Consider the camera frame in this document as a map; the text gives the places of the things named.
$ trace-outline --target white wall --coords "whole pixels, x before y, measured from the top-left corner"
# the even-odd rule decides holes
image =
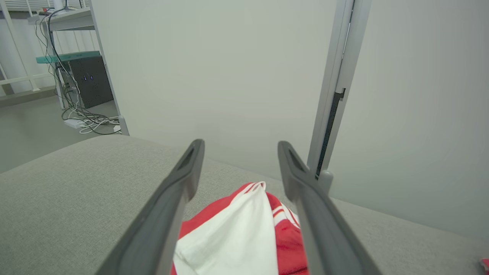
[[[489,239],[489,1],[373,0],[331,196]]]
[[[335,5],[153,0],[128,15],[120,1],[91,3],[131,136],[203,138],[207,157],[274,178],[278,141],[307,160]]]
[[[36,37],[34,26],[28,25],[27,19],[12,19],[12,22],[21,41],[20,47],[26,49],[25,53],[28,56],[26,65],[32,69],[33,74],[47,73],[46,64],[36,63],[37,56],[44,56],[45,46]],[[39,28],[37,34],[44,40]],[[99,50],[95,31],[55,32],[55,46],[58,54]],[[27,76],[5,19],[0,19],[0,64],[8,79]],[[53,86],[54,78],[52,76],[39,78],[36,79],[36,84],[39,88]],[[15,93],[32,90],[29,81],[11,83],[11,86]],[[0,96],[2,95],[4,95],[3,90],[0,90]]]

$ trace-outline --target teal shelf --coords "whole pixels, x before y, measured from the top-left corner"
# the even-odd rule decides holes
[[[80,52],[73,52],[73,53],[66,53],[66,54],[59,55],[61,61],[70,61],[70,60],[94,57],[94,56],[100,56],[100,52],[98,50],[93,50],[93,51],[80,51]],[[39,64],[59,62],[57,56],[50,56],[50,55],[36,57],[36,61]]]

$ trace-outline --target gray fabric surface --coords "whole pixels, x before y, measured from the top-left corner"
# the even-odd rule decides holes
[[[0,274],[92,274],[184,150],[125,136],[96,137],[0,174]],[[190,219],[239,186],[281,183],[204,160]]]
[[[182,153],[96,137],[0,174],[0,274],[93,274]],[[292,206],[279,181],[205,159],[184,219],[255,181]],[[334,201],[385,274],[477,274],[489,256],[487,244]]]

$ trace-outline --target red fabric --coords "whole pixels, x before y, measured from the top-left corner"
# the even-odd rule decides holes
[[[211,203],[206,208],[204,208],[204,210],[199,212],[194,218],[189,221],[183,222],[178,239],[181,239],[188,233],[192,232],[194,229],[214,217],[217,213],[221,212],[224,208],[228,207],[232,200],[250,184],[254,183],[248,183],[241,186],[230,196],[224,197]],[[268,201],[270,202],[271,210],[282,207],[282,204],[275,196],[267,193],[267,197]],[[291,214],[290,209],[288,208],[277,211],[276,213],[274,213],[274,217],[282,211],[289,211],[289,216],[291,216],[292,221],[294,221],[298,225],[297,221]],[[304,246],[302,243],[301,230],[294,226],[289,219],[286,218],[282,221],[279,221],[275,225],[275,242],[277,245],[279,275],[309,274],[307,270],[306,253],[304,251]],[[175,266],[172,266],[171,274],[177,275],[175,271]]]

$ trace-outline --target red object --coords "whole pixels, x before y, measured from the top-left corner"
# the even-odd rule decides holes
[[[219,199],[204,208],[189,221],[183,222],[178,239],[183,238],[216,214],[228,207],[233,200],[258,188],[259,183],[248,183],[241,186],[228,197]],[[277,263],[279,275],[309,274],[307,269],[306,253],[302,243],[302,236],[297,215],[283,205],[275,196],[266,193],[272,210],[275,226],[275,243],[277,246]]]
[[[489,259],[482,259],[481,264],[484,267],[484,270],[486,271],[486,275],[489,275]]]

